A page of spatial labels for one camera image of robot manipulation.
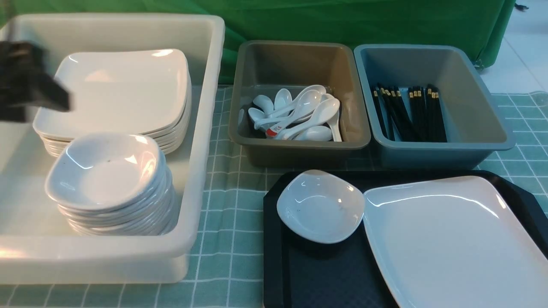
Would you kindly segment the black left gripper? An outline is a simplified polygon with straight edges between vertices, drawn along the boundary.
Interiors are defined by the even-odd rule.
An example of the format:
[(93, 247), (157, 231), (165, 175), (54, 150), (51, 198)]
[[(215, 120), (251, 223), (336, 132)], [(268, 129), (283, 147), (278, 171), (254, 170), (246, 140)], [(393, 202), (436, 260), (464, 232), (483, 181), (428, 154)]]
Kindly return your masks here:
[(45, 55), (29, 41), (1, 42), (1, 121), (25, 123), (31, 107), (71, 111), (70, 94), (47, 73)]

